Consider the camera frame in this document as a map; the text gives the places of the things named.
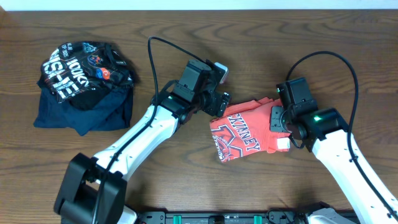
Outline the orange red t-shirt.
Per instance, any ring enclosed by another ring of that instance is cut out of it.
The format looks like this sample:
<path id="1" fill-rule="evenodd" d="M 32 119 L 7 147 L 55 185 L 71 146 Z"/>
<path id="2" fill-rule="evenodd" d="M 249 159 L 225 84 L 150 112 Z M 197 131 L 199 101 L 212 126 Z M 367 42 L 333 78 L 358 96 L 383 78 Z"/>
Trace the orange red t-shirt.
<path id="1" fill-rule="evenodd" d="M 221 162 L 257 152 L 287 152 L 288 133 L 271 131 L 271 113 L 280 100 L 265 97 L 226 108 L 223 116 L 210 121 L 210 130 Z"/>

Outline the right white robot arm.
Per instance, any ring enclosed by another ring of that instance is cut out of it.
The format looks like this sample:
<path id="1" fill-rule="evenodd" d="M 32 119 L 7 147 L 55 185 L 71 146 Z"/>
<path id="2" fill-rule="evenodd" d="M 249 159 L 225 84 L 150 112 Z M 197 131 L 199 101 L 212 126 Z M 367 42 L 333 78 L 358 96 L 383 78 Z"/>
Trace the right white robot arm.
<path id="1" fill-rule="evenodd" d="M 328 169 L 360 223 L 397 223 L 397 199 L 359 149 L 336 109 L 271 109 L 271 131 L 299 139 Z"/>

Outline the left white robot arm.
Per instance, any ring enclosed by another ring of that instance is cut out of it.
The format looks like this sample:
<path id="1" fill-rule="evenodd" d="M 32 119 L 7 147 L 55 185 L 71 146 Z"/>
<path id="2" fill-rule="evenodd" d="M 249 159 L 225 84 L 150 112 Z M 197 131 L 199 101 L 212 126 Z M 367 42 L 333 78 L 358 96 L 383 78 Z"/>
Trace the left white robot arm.
<path id="1" fill-rule="evenodd" d="M 207 90 L 191 102 L 162 90 L 144 116 L 119 140 L 93 157 L 79 153 L 70 162 L 53 209 L 64 223 L 135 223 L 125 204 L 127 182 L 140 164 L 192 114 L 221 116 L 231 96 Z"/>

